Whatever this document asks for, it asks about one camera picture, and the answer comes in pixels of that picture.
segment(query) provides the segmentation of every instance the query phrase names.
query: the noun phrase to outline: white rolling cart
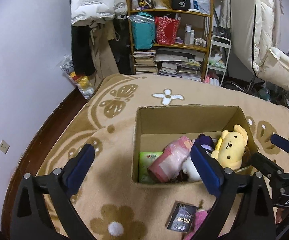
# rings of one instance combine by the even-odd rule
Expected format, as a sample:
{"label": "white rolling cart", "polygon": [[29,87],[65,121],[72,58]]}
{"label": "white rolling cart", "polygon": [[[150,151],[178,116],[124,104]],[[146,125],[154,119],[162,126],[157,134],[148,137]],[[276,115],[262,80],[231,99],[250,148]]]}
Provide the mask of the white rolling cart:
{"label": "white rolling cart", "polygon": [[[229,44],[227,43],[222,43],[222,42],[219,42],[219,41],[215,41],[214,39],[215,38],[219,38],[219,39],[223,39],[223,40],[226,40],[229,42]],[[228,56],[227,56],[227,61],[226,61],[226,64],[225,64],[225,68],[220,68],[220,67],[215,67],[215,66],[211,66],[210,65],[210,56],[211,56],[211,51],[212,51],[212,46],[219,46],[219,47],[223,47],[225,49],[228,49]],[[228,65],[228,60],[229,60],[229,55],[230,55],[230,50],[231,50],[231,40],[227,39],[227,38],[223,38],[223,37],[220,37],[220,36],[212,36],[211,37],[211,41],[210,41],[210,49],[209,49],[209,57],[208,57],[208,64],[207,64],[207,70],[206,70],[206,76],[208,74],[208,70],[209,69],[213,69],[213,70],[216,70],[216,71],[220,71],[220,72],[223,72],[223,75],[222,75],[222,79],[221,79],[221,82],[220,82],[220,86],[222,85],[222,82],[224,80],[224,77],[225,77],[225,74],[226,74],[226,71],[227,71],[227,65]]]}

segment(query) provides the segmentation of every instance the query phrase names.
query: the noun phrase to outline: blue gripper pad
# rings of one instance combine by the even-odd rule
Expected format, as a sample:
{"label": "blue gripper pad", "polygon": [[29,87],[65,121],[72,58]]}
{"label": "blue gripper pad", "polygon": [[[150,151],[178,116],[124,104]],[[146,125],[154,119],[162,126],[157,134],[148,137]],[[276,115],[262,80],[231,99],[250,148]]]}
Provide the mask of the blue gripper pad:
{"label": "blue gripper pad", "polygon": [[278,134],[273,134],[270,137],[270,142],[273,145],[276,145],[280,149],[284,150],[285,152],[289,153],[289,141],[287,139],[279,136]]}
{"label": "blue gripper pad", "polygon": [[190,157],[209,194],[218,198],[221,194],[220,187],[225,179],[218,161],[211,158],[201,145],[191,147]]}
{"label": "blue gripper pad", "polygon": [[94,155],[94,147],[91,144],[85,144],[78,155],[70,159],[64,166],[62,181],[67,187],[66,194],[68,197],[78,193],[94,161]]}

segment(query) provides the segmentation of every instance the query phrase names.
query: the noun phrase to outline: metal screw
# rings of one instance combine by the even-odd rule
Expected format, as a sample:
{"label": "metal screw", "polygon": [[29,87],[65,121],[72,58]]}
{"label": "metal screw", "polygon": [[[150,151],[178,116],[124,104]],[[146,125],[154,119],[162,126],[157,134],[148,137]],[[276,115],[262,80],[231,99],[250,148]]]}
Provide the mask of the metal screw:
{"label": "metal screw", "polygon": [[225,173],[227,173],[227,174],[232,174],[233,173],[233,170],[231,169],[231,168],[224,168],[224,171],[225,171]]}
{"label": "metal screw", "polygon": [[256,177],[259,178],[259,179],[262,178],[262,174],[261,174],[260,171],[257,171],[257,172],[256,172]]}
{"label": "metal screw", "polygon": [[25,179],[28,179],[28,178],[31,177],[31,174],[30,174],[30,173],[26,173],[26,174],[23,175],[23,177],[24,177]]}
{"label": "metal screw", "polygon": [[61,168],[56,168],[53,170],[53,174],[55,174],[55,175],[59,175],[61,172],[62,172]]}

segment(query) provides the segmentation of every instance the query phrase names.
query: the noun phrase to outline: yellow plush toy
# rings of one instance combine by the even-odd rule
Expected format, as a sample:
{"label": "yellow plush toy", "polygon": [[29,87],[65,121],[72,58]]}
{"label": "yellow plush toy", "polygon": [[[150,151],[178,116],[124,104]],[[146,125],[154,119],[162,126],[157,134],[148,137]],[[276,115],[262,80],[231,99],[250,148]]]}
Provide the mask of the yellow plush toy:
{"label": "yellow plush toy", "polygon": [[215,158],[223,168],[237,170],[241,167],[243,153],[247,145],[248,135],[240,125],[234,125],[234,132],[224,130],[217,142],[211,157]]}

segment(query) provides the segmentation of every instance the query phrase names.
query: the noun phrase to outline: teal bag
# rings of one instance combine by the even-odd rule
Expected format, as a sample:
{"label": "teal bag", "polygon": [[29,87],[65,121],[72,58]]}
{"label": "teal bag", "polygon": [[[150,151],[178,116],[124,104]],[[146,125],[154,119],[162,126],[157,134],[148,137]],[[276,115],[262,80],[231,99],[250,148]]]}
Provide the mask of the teal bag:
{"label": "teal bag", "polygon": [[[140,12],[139,15],[144,15],[153,18],[150,14]],[[156,26],[155,22],[152,23],[136,23],[131,22],[132,35],[134,46],[136,49],[150,49],[156,40]]]}

